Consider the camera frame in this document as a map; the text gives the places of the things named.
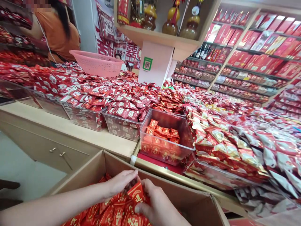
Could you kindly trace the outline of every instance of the plastic container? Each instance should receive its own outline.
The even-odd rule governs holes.
[[[88,74],[101,77],[115,77],[119,74],[122,60],[97,53],[70,50],[79,66]]]
[[[178,130],[180,144],[147,134],[146,128],[151,119],[158,121],[158,125],[161,127]],[[151,109],[140,129],[140,136],[140,153],[171,165],[178,165],[182,159],[195,150],[187,120],[175,114]],[[159,145],[153,143],[155,139],[160,141]]]
[[[106,120],[109,132],[119,137],[123,137],[132,141],[138,141],[140,138],[140,128],[145,122],[137,122],[129,119],[124,119],[118,116],[107,114],[107,108],[103,110],[103,115]]]
[[[229,173],[218,167],[211,166],[196,159],[184,170],[183,174],[187,177],[202,183],[209,184],[220,190],[234,190],[238,188],[258,185],[250,180],[235,174]]]
[[[91,111],[62,101],[60,101],[60,103],[73,124],[98,132],[107,127],[101,111]]]
[[[70,119],[57,97],[32,89],[29,89],[29,92],[46,112],[68,120]]]
[[[42,109],[41,105],[31,93],[21,85],[0,79],[0,95],[6,98],[17,100],[21,103]]]

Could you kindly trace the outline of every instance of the gourd-shaped liquor bottle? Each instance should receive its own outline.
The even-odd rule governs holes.
[[[178,33],[177,22],[180,18],[180,0],[175,0],[173,7],[168,11],[167,21],[163,24],[162,33],[176,36]]]
[[[197,38],[197,28],[200,23],[199,13],[201,11],[201,5],[204,0],[199,0],[198,4],[192,8],[192,16],[188,19],[186,28],[182,29],[180,32],[180,37],[193,39]]]
[[[149,4],[144,10],[144,21],[142,23],[142,28],[147,30],[155,30],[156,24],[155,20],[157,19],[156,8],[153,4]]]

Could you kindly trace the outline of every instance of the clear plastic bin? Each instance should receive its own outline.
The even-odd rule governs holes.
[[[70,119],[57,97],[32,89],[29,89],[29,91],[46,112],[65,119]]]
[[[243,177],[229,173],[218,167],[201,162],[193,155],[194,161],[184,170],[183,174],[197,181],[214,186],[220,190],[234,190],[238,188],[258,185]]]
[[[151,119],[158,121],[158,125],[161,127],[179,131],[180,144],[147,134],[146,128]],[[195,150],[187,120],[175,114],[151,109],[140,129],[140,135],[140,152],[142,154],[171,165],[178,165],[182,159]]]
[[[13,82],[0,79],[0,95],[42,109],[41,105],[24,86]]]
[[[75,125],[83,126],[98,132],[107,127],[101,111],[91,111],[62,101],[60,101],[60,103]]]
[[[103,115],[111,134],[123,137],[132,141],[138,141],[140,138],[140,128],[143,122],[132,121],[118,116],[107,114],[107,108],[103,110]]]

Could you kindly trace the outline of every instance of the orange shirt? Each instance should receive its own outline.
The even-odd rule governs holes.
[[[76,27],[69,22],[70,27],[70,40],[67,39],[63,24],[60,18],[54,12],[35,12],[47,38],[49,47],[57,54],[69,61],[75,61],[69,50],[80,50],[79,34]],[[63,61],[55,54],[53,59],[51,54],[48,54],[49,60],[57,63],[63,63]]]

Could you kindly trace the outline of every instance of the floor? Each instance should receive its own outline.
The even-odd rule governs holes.
[[[33,161],[0,132],[0,179],[21,184],[15,190],[0,190],[0,198],[19,199],[25,202],[39,198],[65,176],[64,172]]]

